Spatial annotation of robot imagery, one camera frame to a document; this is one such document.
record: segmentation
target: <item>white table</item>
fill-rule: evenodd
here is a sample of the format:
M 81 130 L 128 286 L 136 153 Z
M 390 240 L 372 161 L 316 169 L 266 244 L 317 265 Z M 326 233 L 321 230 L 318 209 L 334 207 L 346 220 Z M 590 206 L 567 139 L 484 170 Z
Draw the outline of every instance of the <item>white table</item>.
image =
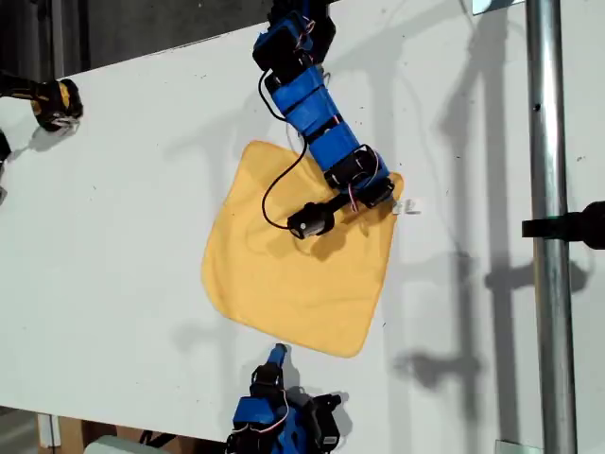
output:
M 423 212 L 398 220 L 361 353 L 294 346 L 300 373 L 288 366 L 286 385 L 349 395 L 342 452 L 541 445 L 532 244 L 521 238 L 524 8 L 471 19 L 456 1 L 344 0 L 332 12 L 329 88 Z M 596 0 L 563 4 L 571 209 L 605 188 L 603 14 Z M 226 438 L 276 340 L 213 309 L 200 262 L 243 147 L 288 146 L 256 94 L 263 28 L 73 77 L 86 113 L 62 140 L 32 138 L 27 104 L 0 101 L 12 147 L 27 148 L 0 182 L 0 405 Z M 593 454 L 605 449 L 605 258 L 578 245 L 572 258 L 590 271 L 575 279 L 574 326 L 580 452 Z

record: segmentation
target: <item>white tag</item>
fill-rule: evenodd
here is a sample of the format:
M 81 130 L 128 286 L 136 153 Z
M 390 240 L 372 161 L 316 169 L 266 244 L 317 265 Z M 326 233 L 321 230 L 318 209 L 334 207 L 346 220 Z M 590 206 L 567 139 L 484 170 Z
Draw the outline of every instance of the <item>white tag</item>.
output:
M 400 201 L 393 201 L 392 214 L 399 216 L 404 212 L 404 205 Z
M 420 215 L 423 211 L 423 201 L 421 199 L 406 199 L 406 214 Z

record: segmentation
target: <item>yellow towel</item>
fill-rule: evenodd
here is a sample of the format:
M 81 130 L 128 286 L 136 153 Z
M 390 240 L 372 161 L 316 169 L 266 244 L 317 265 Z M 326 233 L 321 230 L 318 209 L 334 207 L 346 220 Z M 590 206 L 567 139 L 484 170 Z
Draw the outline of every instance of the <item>yellow towel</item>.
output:
M 324 236 L 296 239 L 268 225 L 261 199 L 297 154 L 250 143 L 208 238 L 202 282 L 216 309 L 236 322 L 284 341 L 339 357 L 356 355 L 366 339 L 382 288 L 396 216 L 391 204 L 356 215 L 337 213 Z M 392 174 L 395 198 L 403 179 Z M 267 199 L 271 220 L 334 194 L 311 159 L 303 159 Z

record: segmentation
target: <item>vertical metal pipe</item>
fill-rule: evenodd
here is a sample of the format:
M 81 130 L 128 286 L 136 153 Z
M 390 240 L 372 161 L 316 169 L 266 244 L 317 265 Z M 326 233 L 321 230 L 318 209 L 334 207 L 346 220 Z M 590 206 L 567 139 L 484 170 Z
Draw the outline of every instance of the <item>vertical metal pipe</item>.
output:
M 51 36 L 54 79 L 65 76 L 65 42 L 63 39 L 63 0 L 51 0 Z
M 556 217 L 567 212 L 559 0 L 527 0 L 527 57 L 533 217 Z M 578 452 L 568 254 L 534 240 L 544 454 Z

